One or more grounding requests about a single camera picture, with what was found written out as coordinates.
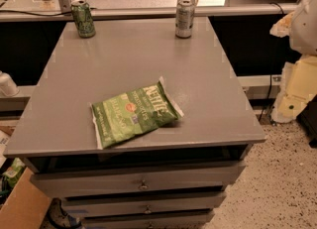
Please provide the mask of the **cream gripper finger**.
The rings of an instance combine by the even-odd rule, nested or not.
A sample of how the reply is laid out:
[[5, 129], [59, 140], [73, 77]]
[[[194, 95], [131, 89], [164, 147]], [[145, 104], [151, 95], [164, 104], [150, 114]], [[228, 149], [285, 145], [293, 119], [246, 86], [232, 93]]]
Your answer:
[[290, 12], [287, 15], [285, 15], [271, 27], [269, 33], [279, 38], [288, 36], [293, 15], [293, 12]]
[[270, 117], [277, 123], [294, 120], [317, 95], [317, 57], [303, 56], [296, 63], [287, 62], [281, 75], [280, 91]]

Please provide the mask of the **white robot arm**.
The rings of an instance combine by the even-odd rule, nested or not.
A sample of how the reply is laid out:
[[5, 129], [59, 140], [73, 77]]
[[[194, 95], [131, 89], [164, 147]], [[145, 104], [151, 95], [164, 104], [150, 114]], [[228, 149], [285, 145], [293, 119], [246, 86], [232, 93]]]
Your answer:
[[274, 122], [288, 123], [317, 95], [317, 0], [301, 0], [269, 32], [276, 37], [289, 36], [290, 47], [301, 54], [296, 63], [284, 65], [270, 113]]

